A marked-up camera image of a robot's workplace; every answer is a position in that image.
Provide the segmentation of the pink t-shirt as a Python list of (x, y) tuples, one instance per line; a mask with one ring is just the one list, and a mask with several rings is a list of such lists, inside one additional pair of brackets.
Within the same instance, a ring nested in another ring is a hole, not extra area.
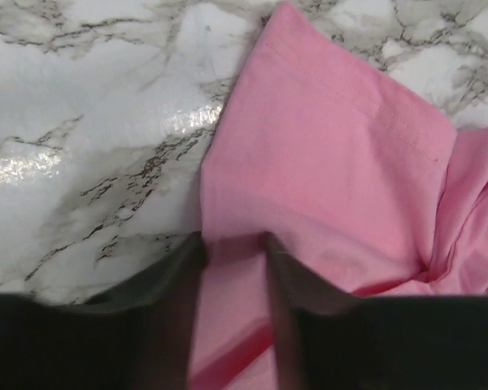
[(356, 297), (488, 297), (488, 128), (272, 13), (201, 168), (189, 386), (281, 389), (264, 239)]

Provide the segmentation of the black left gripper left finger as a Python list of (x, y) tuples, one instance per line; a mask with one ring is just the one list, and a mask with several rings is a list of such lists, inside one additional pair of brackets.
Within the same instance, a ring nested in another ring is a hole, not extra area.
[(75, 305), (0, 293), (0, 389), (184, 389), (206, 251), (187, 236)]

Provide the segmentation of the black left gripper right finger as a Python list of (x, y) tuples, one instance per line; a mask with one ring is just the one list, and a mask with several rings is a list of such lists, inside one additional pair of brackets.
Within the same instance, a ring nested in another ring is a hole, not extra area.
[(488, 297), (356, 297), (264, 239), (281, 389), (488, 389)]

